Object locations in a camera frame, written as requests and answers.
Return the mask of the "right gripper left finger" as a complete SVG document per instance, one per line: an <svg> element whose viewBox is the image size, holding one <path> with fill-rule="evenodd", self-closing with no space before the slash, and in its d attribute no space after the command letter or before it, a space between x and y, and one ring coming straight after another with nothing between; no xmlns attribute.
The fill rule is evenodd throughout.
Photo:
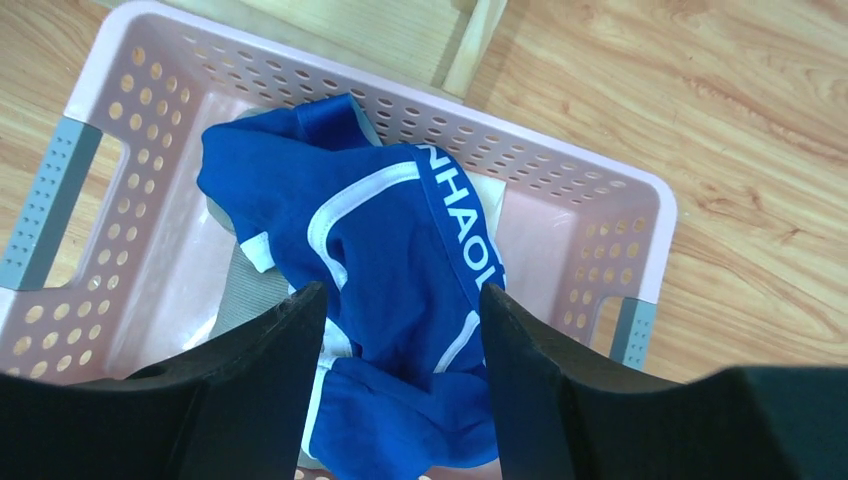
<svg viewBox="0 0 848 480"><path fill-rule="evenodd" d="M327 312L313 282L123 379L1 379L5 479L290 479Z"/></svg>

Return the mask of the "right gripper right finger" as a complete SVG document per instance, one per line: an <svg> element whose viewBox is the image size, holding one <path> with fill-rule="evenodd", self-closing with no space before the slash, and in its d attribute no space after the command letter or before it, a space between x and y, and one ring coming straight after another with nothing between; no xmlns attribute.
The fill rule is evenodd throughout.
<svg viewBox="0 0 848 480"><path fill-rule="evenodd" d="M506 479L843 479L847 371L735 366L678 384L535 318L500 287L481 327Z"/></svg>

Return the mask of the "blue underwear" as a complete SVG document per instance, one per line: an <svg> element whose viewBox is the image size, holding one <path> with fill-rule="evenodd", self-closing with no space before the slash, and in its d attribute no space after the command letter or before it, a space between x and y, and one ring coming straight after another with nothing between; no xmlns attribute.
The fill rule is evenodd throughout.
<svg viewBox="0 0 848 480"><path fill-rule="evenodd" d="M220 123L201 142L198 186L251 266L328 291L302 453L340 479L494 461L480 293L506 273L458 161L384 145L350 95Z"/></svg>

